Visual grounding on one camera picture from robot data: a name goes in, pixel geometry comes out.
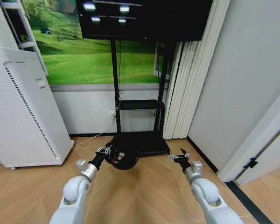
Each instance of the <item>wall mural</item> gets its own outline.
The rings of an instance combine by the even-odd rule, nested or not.
[[[75,0],[24,0],[49,84],[111,84],[110,41],[83,39]],[[119,41],[117,58],[119,69]],[[158,83],[155,43],[121,41],[121,83]]]

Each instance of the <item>metal gripper jaw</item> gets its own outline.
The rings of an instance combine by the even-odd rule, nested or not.
[[[185,150],[181,148],[183,155],[168,155],[168,159],[173,162],[177,162],[181,165],[182,171],[185,172],[185,169],[190,167],[191,164],[189,163],[190,154],[187,153]]]

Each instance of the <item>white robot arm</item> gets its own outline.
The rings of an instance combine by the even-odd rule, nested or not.
[[[243,224],[237,213],[229,208],[220,196],[216,185],[203,178],[202,163],[193,161],[189,164],[189,154],[184,150],[182,152],[184,155],[168,155],[168,158],[181,165],[191,185],[191,191],[204,211],[207,224]]]
[[[83,176],[75,176],[65,184],[59,208],[49,224],[82,224],[83,222],[84,202],[98,168],[91,163],[86,164],[86,161],[81,159],[76,164]]]

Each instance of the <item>white air purifier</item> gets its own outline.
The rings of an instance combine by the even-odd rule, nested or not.
[[[0,48],[0,163],[61,165],[72,146],[36,53]]]

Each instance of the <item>power outlet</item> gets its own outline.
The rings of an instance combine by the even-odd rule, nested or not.
[[[109,111],[109,115],[111,117],[111,120],[115,119],[115,111]]]

